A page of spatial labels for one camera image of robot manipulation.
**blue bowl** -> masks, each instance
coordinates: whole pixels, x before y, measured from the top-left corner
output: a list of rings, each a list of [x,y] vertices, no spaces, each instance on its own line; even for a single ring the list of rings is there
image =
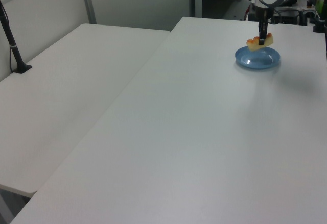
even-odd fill
[[[250,51],[242,47],[235,52],[236,62],[241,66],[252,69],[266,69],[280,64],[280,54],[272,48],[265,47],[257,51]]]

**food item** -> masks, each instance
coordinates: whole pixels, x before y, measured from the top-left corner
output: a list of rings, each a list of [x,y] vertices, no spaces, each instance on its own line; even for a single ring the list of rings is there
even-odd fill
[[[263,45],[259,45],[259,37],[258,36],[254,37],[254,39],[249,39],[246,42],[246,45],[248,46],[249,50],[253,52],[253,51],[257,51],[261,48],[267,47],[267,46],[271,45],[273,42],[274,42],[274,40],[272,38],[272,34],[268,33],[267,37],[265,39],[265,43]]]

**white table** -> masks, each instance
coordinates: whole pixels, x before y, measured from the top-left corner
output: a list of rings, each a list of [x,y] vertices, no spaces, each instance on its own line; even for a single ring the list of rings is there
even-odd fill
[[[13,224],[325,223],[324,35],[269,26],[281,66],[246,70],[257,29],[183,18]]]
[[[0,188],[31,197],[168,31],[84,24],[0,82]]]

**wall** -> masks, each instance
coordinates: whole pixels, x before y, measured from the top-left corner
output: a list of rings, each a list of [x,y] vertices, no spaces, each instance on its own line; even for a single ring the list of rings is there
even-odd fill
[[[25,62],[78,25],[88,23],[84,0],[11,0],[4,7]],[[0,28],[0,80],[9,74],[9,44]]]
[[[97,24],[171,31],[190,0],[92,0]]]

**floor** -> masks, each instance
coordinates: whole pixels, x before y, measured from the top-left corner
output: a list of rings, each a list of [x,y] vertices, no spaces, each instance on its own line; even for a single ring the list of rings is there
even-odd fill
[[[246,0],[203,0],[203,18],[243,20],[249,2]],[[0,190],[0,224],[9,224],[28,202],[28,198]]]

